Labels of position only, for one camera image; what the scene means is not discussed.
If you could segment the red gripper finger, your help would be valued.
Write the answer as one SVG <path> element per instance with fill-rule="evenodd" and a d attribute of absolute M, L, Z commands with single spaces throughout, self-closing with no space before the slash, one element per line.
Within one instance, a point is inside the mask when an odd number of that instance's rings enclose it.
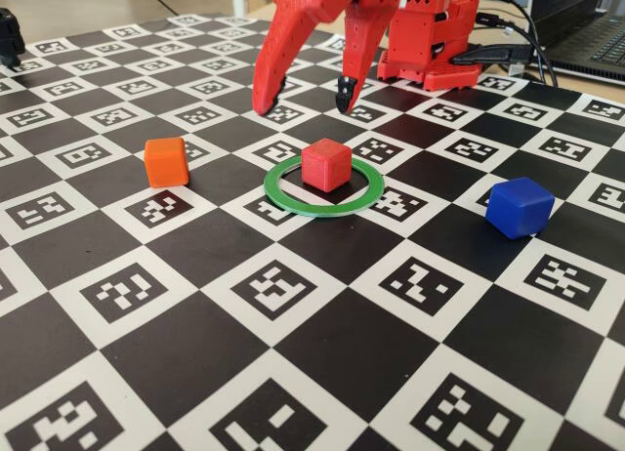
<path fill-rule="evenodd" d="M 391 8 L 346 10 L 343 71 L 336 94 L 340 112 L 353 108 L 391 18 Z"/>
<path fill-rule="evenodd" d="M 286 71 L 321 22 L 332 22 L 353 0 L 272 0 L 275 13 L 255 62 L 253 109 L 269 112 L 277 101 Z"/>

